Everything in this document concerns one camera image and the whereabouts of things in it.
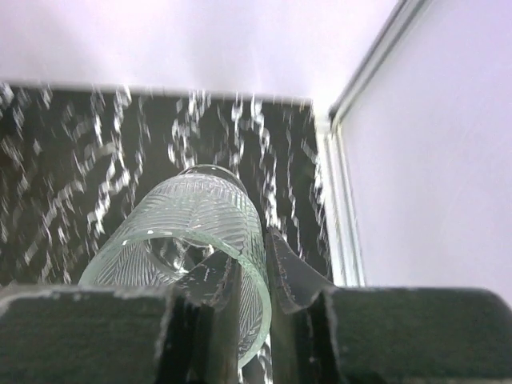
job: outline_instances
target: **ribbed glass tumbler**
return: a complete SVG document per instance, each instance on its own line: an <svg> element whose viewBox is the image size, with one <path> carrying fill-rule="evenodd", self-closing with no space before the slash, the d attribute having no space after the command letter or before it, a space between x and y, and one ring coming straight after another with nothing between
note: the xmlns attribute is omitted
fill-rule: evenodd
<svg viewBox="0 0 512 384"><path fill-rule="evenodd" d="M271 309L258 212L228 170L195 166L158 184L100 249L79 284L171 284L217 250L242 266L241 368L264 343Z"/></svg>

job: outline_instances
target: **black and white marble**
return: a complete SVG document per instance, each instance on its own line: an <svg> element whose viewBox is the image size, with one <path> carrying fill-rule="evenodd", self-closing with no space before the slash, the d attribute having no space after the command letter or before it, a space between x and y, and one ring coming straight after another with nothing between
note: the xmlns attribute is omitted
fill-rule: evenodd
<svg viewBox="0 0 512 384"><path fill-rule="evenodd" d="M76 283L151 188L200 163L239 176L262 225L330 278L307 103L0 84L0 135L0 286Z"/></svg>

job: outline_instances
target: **marble surface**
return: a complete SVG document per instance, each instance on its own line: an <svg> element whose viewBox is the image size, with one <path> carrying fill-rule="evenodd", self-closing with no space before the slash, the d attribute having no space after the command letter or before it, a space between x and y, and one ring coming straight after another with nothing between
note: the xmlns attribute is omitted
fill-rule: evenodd
<svg viewBox="0 0 512 384"><path fill-rule="evenodd" d="M147 192L200 163L239 176L263 227L330 278L306 103L0 84L0 135L0 286L76 283Z"/></svg>

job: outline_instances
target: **white surface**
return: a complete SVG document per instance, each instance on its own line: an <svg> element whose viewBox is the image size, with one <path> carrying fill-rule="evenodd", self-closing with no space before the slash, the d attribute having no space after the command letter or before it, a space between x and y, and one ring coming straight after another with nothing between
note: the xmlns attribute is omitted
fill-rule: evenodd
<svg viewBox="0 0 512 384"><path fill-rule="evenodd" d="M512 2L436 1L343 125L369 285L512 303Z"/></svg>
<svg viewBox="0 0 512 384"><path fill-rule="evenodd" d="M332 103L396 0L0 0L0 78Z"/></svg>

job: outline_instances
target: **glass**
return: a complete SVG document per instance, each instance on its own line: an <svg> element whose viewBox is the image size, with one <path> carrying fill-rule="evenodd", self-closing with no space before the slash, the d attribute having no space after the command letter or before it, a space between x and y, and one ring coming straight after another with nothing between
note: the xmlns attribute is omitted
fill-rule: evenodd
<svg viewBox="0 0 512 384"><path fill-rule="evenodd" d="M228 170L194 166L158 184L100 249L78 284L169 285L216 250L242 266L241 368L264 343L271 309L258 212Z"/></svg>

